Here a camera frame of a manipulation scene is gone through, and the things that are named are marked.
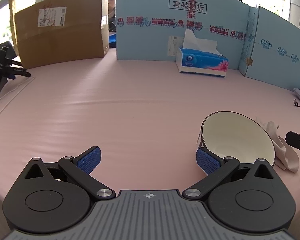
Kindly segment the white ceramic bowl dark rim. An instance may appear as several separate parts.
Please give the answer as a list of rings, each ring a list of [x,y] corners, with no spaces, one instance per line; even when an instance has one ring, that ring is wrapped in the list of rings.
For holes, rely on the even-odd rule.
[[[266,130],[253,119],[236,112],[219,111],[207,116],[201,126],[203,147],[214,155],[234,157],[252,164],[265,159],[275,163],[275,147]]]

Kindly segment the crumpled white tissue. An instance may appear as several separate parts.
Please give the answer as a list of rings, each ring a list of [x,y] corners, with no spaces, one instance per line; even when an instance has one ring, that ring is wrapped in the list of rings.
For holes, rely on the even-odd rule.
[[[279,125],[273,121],[262,122],[260,118],[256,118],[255,121],[266,130],[274,144],[276,155],[275,165],[282,170],[297,173],[299,170],[299,156],[292,146],[289,146],[285,139],[278,135]]]

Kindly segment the light blue side panel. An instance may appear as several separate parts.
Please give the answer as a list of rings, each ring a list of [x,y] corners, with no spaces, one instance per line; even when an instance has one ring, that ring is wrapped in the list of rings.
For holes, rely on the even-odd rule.
[[[284,89],[300,89],[300,29],[263,7],[251,7],[238,70]]]

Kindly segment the pink tablecloth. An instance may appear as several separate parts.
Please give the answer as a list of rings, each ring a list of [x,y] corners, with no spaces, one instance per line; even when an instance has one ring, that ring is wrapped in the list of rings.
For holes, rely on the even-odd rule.
[[[173,62],[119,61],[115,50],[34,68],[0,94],[0,198],[31,158],[54,163],[93,145],[93,176],[112,189],[183,190],[204,176],[195,152],[206,116],[233,111],[300,133],[293,99],[236,70],[183,74]]]

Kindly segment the blue tissue box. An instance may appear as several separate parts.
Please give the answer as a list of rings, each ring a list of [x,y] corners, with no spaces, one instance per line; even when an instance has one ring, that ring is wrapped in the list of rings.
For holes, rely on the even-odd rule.
[[[225,77],[229,66],[229,60],[217,50],[217,41],[197,38],[190,29],[185,31],[175,62],[181,73],[218,77]]]

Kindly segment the black tripod stand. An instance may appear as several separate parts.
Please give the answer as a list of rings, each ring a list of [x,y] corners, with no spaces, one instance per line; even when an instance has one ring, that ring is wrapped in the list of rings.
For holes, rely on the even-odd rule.
[[[8,79],[14,80],[17,75],[31,77],[31,73],[23,68],[10,41],[0,44],[0,92],[6,85]]]

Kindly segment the brown cardboard box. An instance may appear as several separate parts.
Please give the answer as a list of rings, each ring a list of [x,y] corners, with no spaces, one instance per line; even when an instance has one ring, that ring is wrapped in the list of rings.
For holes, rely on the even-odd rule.
[[[109,50],[108,0],[45,0],[14,16],[24,68],[104,57]]]

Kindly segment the light blue cardboard panel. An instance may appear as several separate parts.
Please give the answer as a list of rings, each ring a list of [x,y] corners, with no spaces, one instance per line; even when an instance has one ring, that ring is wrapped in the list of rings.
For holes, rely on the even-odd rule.
[[[239,0],[116,0],[117,59],[174,61],[189,29],[237,69],[249,10]]]

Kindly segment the person in background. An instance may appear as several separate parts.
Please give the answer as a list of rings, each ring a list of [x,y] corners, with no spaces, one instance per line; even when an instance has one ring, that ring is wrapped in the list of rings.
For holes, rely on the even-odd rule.
[[[108,27],[109,32],[114,33],[116,31],[115,27],[115,0],[108,0]]]

